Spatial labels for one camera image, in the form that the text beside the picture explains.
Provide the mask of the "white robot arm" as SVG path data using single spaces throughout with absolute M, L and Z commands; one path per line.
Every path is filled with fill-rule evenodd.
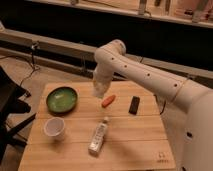
M 187 114 L 182 168 L 213 171 L 213 89 L 125 57 L 126 46 L 113 40 L 96 49 L 93 94 L 102 98 L 118 73 L 172 102 Z

